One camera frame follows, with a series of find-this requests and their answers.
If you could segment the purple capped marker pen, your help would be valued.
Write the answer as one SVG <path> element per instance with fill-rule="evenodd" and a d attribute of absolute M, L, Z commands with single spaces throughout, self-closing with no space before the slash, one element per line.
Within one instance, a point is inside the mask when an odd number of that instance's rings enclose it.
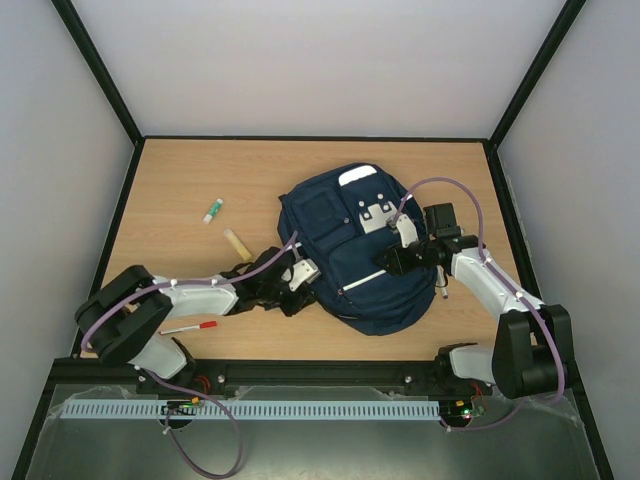
<path fill-rule="evenodd" d="M 439 267 L 438 270 L 437 270 L 436 287 L 439 289 L 440 294 L 441 294 L 443 299 L 448 299 L 449 298 L 448 276 L 446 274 L 446 271 L 442 267 Z"/>

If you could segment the navy blue student backpack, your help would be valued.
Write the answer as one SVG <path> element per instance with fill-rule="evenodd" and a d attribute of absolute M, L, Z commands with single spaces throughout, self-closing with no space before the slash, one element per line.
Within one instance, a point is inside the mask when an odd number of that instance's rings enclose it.
<path fill-rule="evenodd" d="M 420 320 L 435 298 L 437 271 L 392 276 L 374 258 L 399 243 L 387 226 L 396 212 L 426 235 L 418 203 L 381 167 L 354 163 L 316 175 L 280 196 L 277 232 L 296 241 L 298 258 L 311 259 L 320 276 L 311 284 L 327 313 L 369 336 L 389 335 Z"/>

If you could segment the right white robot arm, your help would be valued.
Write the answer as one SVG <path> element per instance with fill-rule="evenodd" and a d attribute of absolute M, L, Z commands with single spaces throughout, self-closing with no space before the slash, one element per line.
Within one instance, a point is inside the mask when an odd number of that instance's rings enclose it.
<path fill-rule="evenodd" d="M 441 350 L 438 384 L 455 392 L 480 380 L 509 399 L 543 395 L 557 402 L 573 358 L 567 310 L 545 304 L 511 278 L 478 236 L 463 233 L 452 204 L 425 208 L 424 219 L 427 234 L 419 238 L 406 214 L 390 217 L 386 224 L 400 241 L 381 253 L 377 263 L 394 276 L 439 268 L 465 286 L 497 323 L 491 348 L 469 343 Z"/>

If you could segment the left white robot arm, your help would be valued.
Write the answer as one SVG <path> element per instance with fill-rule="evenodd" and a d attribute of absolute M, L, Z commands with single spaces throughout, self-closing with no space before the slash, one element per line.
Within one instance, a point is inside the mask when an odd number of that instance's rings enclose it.
<path fill-rule="evenodd" d="M 319 276 L 312 260 L 276 247 L 204 279 L 167 279 L 134 265 L 85 301 L 74 319 L 82 349 L 104 365 L 128 364 L 185 386 L 194 376 L 195 360 L 177 338 L 160 333 L 166 320 L 232 316 L 256 307 L 293 316 L 314 302 L 311 284 Z"/>

